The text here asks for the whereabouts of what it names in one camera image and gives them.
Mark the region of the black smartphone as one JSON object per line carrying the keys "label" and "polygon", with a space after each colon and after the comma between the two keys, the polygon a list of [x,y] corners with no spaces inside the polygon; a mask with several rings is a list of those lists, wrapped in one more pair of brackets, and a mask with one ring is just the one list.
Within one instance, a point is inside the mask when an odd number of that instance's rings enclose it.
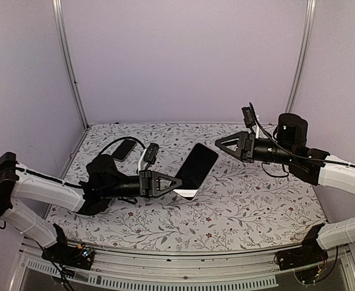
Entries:
{"label": "black smartphone", "polygon": [[217,152],[201,143],[196,143],[175,175],[182,180],[182,185],[174,192],[188,201],[193,200],[217,160]]}

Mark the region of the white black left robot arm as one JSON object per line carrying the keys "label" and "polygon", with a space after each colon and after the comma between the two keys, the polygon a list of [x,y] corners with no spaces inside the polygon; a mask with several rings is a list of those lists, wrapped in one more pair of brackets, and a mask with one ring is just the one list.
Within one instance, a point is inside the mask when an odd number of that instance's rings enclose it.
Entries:
{"label": "white black left robot arm", "polygon": [[159,198],[182,185],[182,181],[159,172],[140,170],[135,176],[118,171],[110,155],[98,155],[86,167],[89,179],[72,184],[35,172],[6,152],[0,157],[0,219],[45,248],[60,263],[73,258],[73,250],[59,227],[45,222],[21,202],[27,198],[60,206],[79,215],[105,211],[112,199],[131,204],[138,197]]}

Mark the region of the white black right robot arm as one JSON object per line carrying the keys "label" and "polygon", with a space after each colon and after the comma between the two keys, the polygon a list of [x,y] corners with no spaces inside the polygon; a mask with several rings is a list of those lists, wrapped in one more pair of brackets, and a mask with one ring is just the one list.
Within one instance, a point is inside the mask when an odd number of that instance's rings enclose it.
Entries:
{"label": "white black right robot arm", "polygon": [[[290,174],[313,186],[325,186],[355,195],[355,164],[329,152],[306,146],[308,123],[293,113],[282,113],[273,134],[264,131],[241,131],[216,140],[215,146],[232,157],[253,163],[276,163],[288,167]],[[312,227],[297,251],[301,264],[310,264],[328,250],[342,244],[355,243],[355,217]]]}

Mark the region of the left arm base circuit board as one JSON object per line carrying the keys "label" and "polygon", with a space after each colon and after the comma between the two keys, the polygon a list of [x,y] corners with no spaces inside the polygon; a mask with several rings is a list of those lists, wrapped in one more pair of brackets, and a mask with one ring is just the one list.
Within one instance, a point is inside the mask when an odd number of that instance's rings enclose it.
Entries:
{"label": "left arm base circuit board", "polygon": [[48,248],[42,248],[42,259],[61,266],[90,270],[95,257],[94,248],[86,247],[84,243],[77,246],[68,245],[63,229],[57,224],[53,226],[57,234],[56,243]]}

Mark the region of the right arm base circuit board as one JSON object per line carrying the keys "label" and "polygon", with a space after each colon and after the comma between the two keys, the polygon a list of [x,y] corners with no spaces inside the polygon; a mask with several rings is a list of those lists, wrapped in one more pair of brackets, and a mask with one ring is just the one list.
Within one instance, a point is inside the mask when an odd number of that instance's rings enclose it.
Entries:
{"label": "right arm base circuit board", "polygon": [[337,264],[339,256],[338,246],[336,246],[336,254],[333,265],[325,276],[323,276],[328,262],[328,252],[323,250],[317,243],[318,233],[323,226],[323,223],[313,226],[305,235],[301,246],[294,249],[278,251],[275,253],[273,258],[274,264],[278,265],[280,270],[289,270],[298,267],[305,267],[310,264],[322,263],[321,266],[315,266],[311,269],[304,269],[294,272],[296,280],[304,286],[315,285],[316,283],[327,279]]}

